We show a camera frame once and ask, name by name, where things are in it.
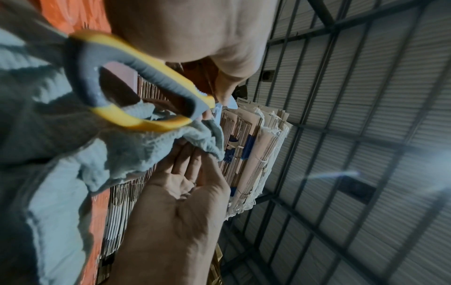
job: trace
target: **scissors handle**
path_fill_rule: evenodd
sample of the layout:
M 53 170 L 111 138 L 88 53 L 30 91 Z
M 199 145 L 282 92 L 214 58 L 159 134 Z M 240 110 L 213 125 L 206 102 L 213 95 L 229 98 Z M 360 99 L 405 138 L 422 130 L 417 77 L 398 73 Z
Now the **scissors handle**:
M 189 124 L 215 106 L 213 96 L 201 93 L 190 80 L 114 35 L 80 30 L 69 35 L 64 51 L 64 69 L 73 90 L 94 113 L 114 124 L 139 131 L 165 132 Z M 168 120 L 143 120 L 109 102 L 99 82 L 100 69 L 108 62 L 127 65 L 158 88 L 183 97 L 182 114 Z

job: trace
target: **fabric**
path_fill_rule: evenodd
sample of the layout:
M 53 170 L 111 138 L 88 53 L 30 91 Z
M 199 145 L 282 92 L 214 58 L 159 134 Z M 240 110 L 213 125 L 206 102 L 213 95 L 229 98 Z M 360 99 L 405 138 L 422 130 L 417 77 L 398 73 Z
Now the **fabric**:
M 27 1 L 0 0 L 0 284 L 78 283 L 91 196 L 148 170 L 175 139 L 223 157 L 213 121 L 143 133 L 92 114 L 66 80 L 65 38 Z M 142 101 L 123 110 L 167 116 Z

